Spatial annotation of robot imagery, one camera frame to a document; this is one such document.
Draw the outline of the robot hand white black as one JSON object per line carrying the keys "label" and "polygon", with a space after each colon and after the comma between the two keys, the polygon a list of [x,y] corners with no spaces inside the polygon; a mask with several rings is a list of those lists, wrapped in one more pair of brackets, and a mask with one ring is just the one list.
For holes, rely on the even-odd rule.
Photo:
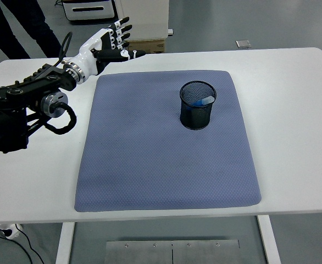
{"label": "robot hand white black", "polygon": [[65,64],[66,71],[83,83],[93,75],[99,75],[109,63],[126,62],[146,55],[146,51],[127,48],[132,25],[129,18],[120,19],[90,37],[79,49],[78,55]]}

